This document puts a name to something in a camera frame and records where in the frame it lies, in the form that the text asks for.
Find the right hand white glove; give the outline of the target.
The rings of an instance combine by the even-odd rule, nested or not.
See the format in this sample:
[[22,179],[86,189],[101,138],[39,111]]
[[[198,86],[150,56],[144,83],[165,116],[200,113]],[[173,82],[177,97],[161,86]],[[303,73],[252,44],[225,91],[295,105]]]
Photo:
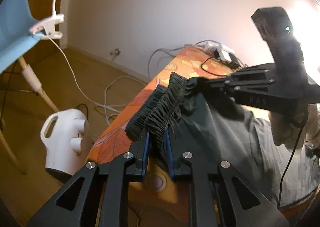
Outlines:
[[[308,120],[304,126],[299,140],[311,142],[315,148],[319,148],[319,103],[308,106]],[[293,149],[299,133],[298,127],[289,122],[285,116],[268,112],[271,123],[273,142],[276,146],[284,144],[288,150]]]

